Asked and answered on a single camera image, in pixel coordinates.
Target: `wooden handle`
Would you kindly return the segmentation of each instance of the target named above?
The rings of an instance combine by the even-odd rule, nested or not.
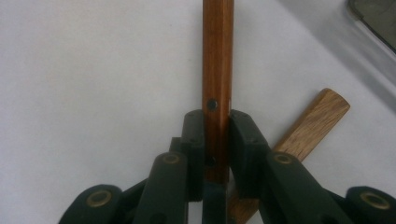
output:
[[[350,108],[335,91],[322,90],[274,147],[302,161]],[[228,216],[245,224],[259,209],[259,200],[240,200],[236,190],[228,201]]]
[[[233,0],[204,0],[203,111],[205,171],[211,182],[228,183],[227,155],[233,68]]]

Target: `white table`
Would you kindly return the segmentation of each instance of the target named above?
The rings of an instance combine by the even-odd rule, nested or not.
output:
[[[340,195],[396,197],[395,54],[341,0],[234,13],[233,108],[273,146],[321,89],[337,91],[351,109],[304,165]],[[0,3],[0,223],[57,223],[84,189],[146,178],[201,107],[201,49],[199,0]]]

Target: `white surface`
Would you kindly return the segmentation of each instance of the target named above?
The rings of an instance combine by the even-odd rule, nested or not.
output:
[[[273,146],[321,89],[337,91],[351,109],[304,165],[335,193],[396,197],[395,55],[341,0],[234,13],[233,108]],[[198,0],[1,2],[0,223],[57,223],[84,189],[145,178],[201,106],[201,37]]]

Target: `wooden dowel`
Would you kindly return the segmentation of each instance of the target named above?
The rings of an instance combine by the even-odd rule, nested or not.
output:
[[[227,142],[233,68],[233,0],[204,0],[203,101],[205,178],[227,184]]]
[[[322,90],[274,147],[302,161],[350,108],[335,91]],[[259,200],[240,200],[235,190],[229,198],[228,217],[245,224],[259,209]]]

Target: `polished wooden handle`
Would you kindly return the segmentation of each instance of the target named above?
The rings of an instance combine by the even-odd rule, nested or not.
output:
[[[203,101],[205,178],[226,184],[233,69],[233,0],[204,0]]]
[[[335,91],[322,90],[274,147],[302,161],[350,108]],[[240,200],[236,190],[228,201],[228,216],[245,224],[259,209],[259,200]]]

